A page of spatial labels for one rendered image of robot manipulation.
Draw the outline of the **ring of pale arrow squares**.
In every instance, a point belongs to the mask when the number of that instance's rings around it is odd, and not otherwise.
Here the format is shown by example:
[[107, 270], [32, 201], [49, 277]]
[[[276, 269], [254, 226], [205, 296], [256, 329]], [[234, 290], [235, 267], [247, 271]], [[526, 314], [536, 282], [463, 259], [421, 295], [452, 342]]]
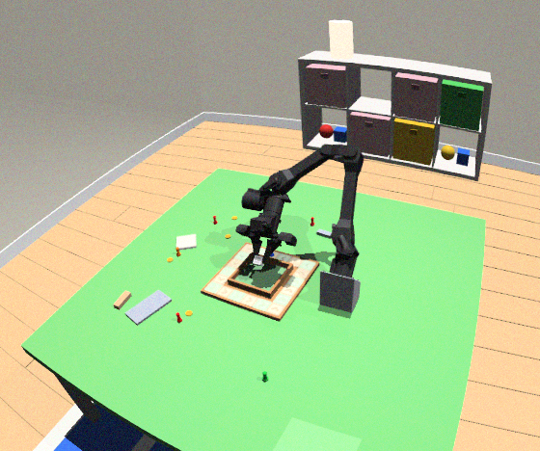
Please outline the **ring of pale arrow squares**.
[[[316, 263], [280, 252], [273, 254], [263, 266], [258, 266], [253, 263], [253, 245], [246, 244], [204, 290], [270, 314], [280, 315]], [[224, 286], [228, 282], [229, 285], [271, 299], [294, 267], [298, 270], [273, 302]]]

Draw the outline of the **tan rectangular block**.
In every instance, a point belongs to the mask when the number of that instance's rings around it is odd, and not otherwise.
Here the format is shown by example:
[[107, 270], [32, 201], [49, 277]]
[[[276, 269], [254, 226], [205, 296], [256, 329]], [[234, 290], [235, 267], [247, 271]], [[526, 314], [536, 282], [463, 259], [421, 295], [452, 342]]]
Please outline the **tan rectangular block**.
[[121, 309], [131, 296], [132, 296], [131, 292], [125, 290], [123, 294], [113, 304], [114, 307], [117, 309]]

